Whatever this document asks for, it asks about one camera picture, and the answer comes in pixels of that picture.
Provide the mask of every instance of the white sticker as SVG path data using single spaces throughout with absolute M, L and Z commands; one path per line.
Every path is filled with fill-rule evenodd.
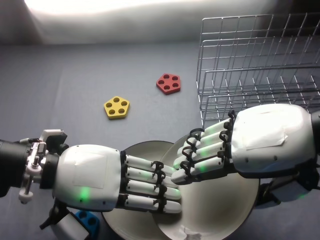
M 105 186 L 107 157 L 91 152 L 75 154 L 75 186 L 103 189 Z
M 274 112 L 253 114 L 243 123 L 242 140 L 247 150 L 281 146 L 286 134 Z

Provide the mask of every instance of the robotic hand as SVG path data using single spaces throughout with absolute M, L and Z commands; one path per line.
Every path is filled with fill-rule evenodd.
M 320 111 L 266 104 L 240 111 L 206 129 L 190 132 L 178 150 L 172 181 L 178 185 L 239 173 L 248 179 L 269 179 L 259 188 L 262 208 L 298 199 L 320 190 Z
M 127 155 L 100 145 L 69 147 L 61 129 L 44 130 L 40 138 L 0 140 L 0 197 L 21 188 L 19 199 L 31 201 L 32 182 L 53 189 L 54 206 L 40 226 L 51 226 L 62 240 L 90 239 L 90 231 L 67 207 L 109 212 L 114 208 L 176 214 L 181 212 L 174 168 L 159 161 Z

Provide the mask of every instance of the yellow pentagon block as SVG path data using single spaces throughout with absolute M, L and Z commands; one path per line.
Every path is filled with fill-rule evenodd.
M 104 104 L 109 119 L 123 119 L 128 114 L 130 102 L 120 96 L 114 96 Z

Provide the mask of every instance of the dish rack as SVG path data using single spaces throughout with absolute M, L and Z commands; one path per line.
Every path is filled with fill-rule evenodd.
M 202 127 L 262 104 L 320 108 L 319 26 L 320 13 L 204 18 L 196 73 Z

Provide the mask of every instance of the red pentagon block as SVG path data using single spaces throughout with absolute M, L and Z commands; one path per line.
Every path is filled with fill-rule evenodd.
M 165 94 L 174 94 L 180 91 L 181 81 L 180 76 L 165 73 L 156 81 L 156 86 Z

